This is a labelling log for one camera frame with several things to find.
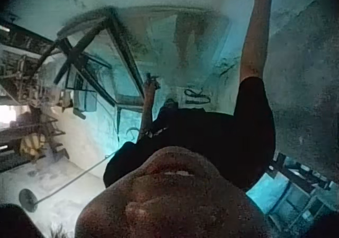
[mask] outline metal frame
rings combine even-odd
[[[69,40],[67,39],[68,36],[74,34],[75,32],[82,29],[80,23],[71,23],[70,25],[64,27],[58,33],[58,40],[55,42],[55,45],[62,50],[62,52],[67,56],[67,60],[59,70],[54,83],[58,84],[62,77],[66,74],[66,82],[69,79],[69,73],[71,69],[71,65],[74,65],[77,73],[88,82],[88,84],[111,106],[122,109],[127,109],[135,112],[142,112],[142,106],[145,99],[144,88],[143,88],[143,81],[139,74],[137,65],[133,58],[133,55],[129,49],[128,43],[126,42],[125,38],[123,37],[123,33],[121,30],[121,24],[118,20],[117,14],[115,10],[106,11],[104,16],[97,16],[95,18],[90,18],[85,20],[83,18],[82,22],[87,21],[95,21],[96,24],[92,26],[90,31],[85,34],[80,41],[72,47]],[[108,67],[106,64],[91,58],[89,55],[84,54],[84,50],[90,43],[94,40],[94,38],[100,34],[103,30],[107,30],[111,41],[113,42],[120,58],[121,62],[123,63],[124,67],[126,68],[128,75],[130,76],[131,81],[135,85],[139,97],[131,98],[129,96],[121,95],[121,99],[115,100],[107,91],[98,83],[97,79],[88,71],[86,68],[86,64],[84,64],[83,57],[86,56],[93,62],[99,63],[103,66]],[[75,90],[74,88],[68,87],[66,85],[66,89]]]

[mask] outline black shirt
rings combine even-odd
[[[233,116],[178,109],[154,124],[166,129],[136,144],[125,143],[110,160],[104,174],[106,187],[167,146],[181,146],[205,156],[225,179],[245,191],[260,179],[273,158],[273,116],[263,81],[257,77],[240,84]]]

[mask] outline round base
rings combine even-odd
[[[19,202],[25,210],[34,213],[37,210],[37,197],[29,189],[23,189],[19,193]]]

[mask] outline hand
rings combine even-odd
[[[160,84],[156,80],[157,77],[151,76],[150,73],[146,75],[146,81],[144,84],[144,92],[145,92],[145,103],[153,104],[155,91],[160,89]]]

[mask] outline metal rod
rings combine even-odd
[[[71,185],[73,182],[75,182],[76,180],[78,180],[79,178],[81,178],[82,176],[84,176],[85,174],[87,174],[89,171],[93,170],[94,168],[96,168],[98,165],[100,165],[102,162],[104,162],[105,160],[107,160],[109,157],[113,156],[115,154],[115,152],[113,152],[111,155],[105,156],[105,158],[98,162],[97,164],[95,164],[94,166],[92,166],[90,169],[87,169],[86,171],[84,171],[82,174],[80,174],[79,176],[77,176],[76,178],[72,179],[71,181],[67,182],[65,185],[63,185],[62,187],[60,187],[59,189],[57,189],[56,191],[54,191],[52,194],[41,198],[39,201],[37,201],[35,203],[35,205],[45,201],[46,199],[54,196],[56,193],[60,192],[61,190],[65,189],[67,186]]]

